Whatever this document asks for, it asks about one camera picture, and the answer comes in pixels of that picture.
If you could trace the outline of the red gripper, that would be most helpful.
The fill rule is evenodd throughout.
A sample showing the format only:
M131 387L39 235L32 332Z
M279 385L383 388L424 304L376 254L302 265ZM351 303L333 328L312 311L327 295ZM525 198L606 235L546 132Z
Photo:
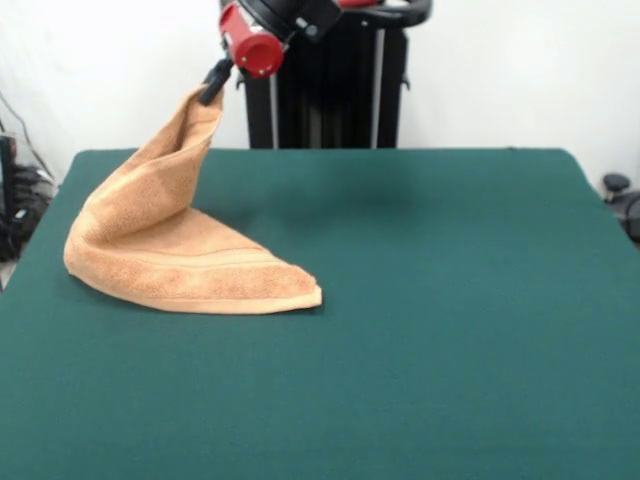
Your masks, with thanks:
M261 26L240 2L229 2L221 10L219 30L231 59L221 59L209 70L199 96L210 105L231 76L234 64L251 77L265 78L278 71L285 46L276 35Z

